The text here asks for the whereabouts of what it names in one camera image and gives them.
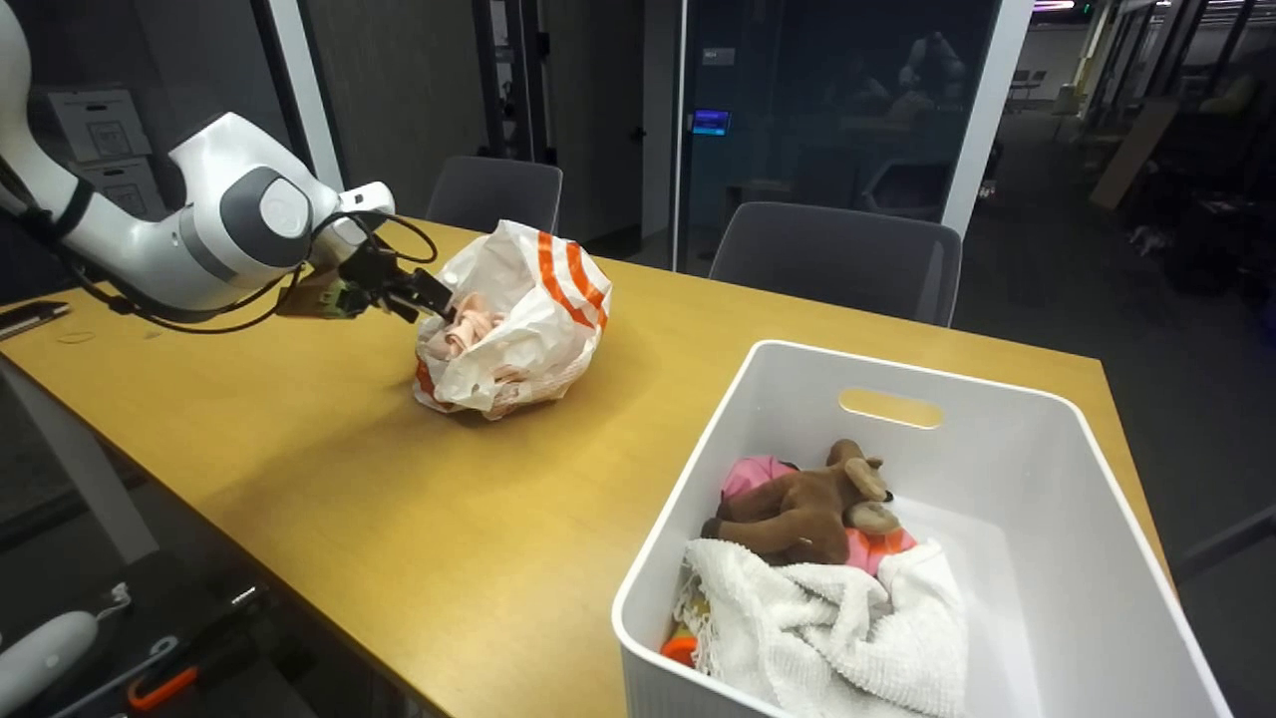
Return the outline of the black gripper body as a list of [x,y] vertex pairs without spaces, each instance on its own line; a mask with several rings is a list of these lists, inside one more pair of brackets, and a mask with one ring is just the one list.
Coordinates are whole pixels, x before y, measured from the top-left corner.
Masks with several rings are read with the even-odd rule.
[[317,273],[309,286],[317,292],[317,312],[336,321],[354,321],[366,309],[387,312],[393,297],[413,301],[413,280],[403,276],[394,256],[383,249],[359,249],[341,268]]

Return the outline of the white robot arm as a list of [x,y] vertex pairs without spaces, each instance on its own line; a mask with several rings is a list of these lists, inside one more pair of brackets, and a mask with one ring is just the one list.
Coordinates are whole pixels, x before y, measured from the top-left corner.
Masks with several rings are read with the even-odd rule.
[[27,123],[31,54],[0,6],[5,215],[68,264],[108,309],[152,324],[208,324],[273,292],[280,314],[353,321],[383,309],[452,321],[454,297],[426,264],[379,240],[394,224],[387,184],[330,187],[253,119],[223,114],[168,151],[184,204],[139,219],[40,150]]

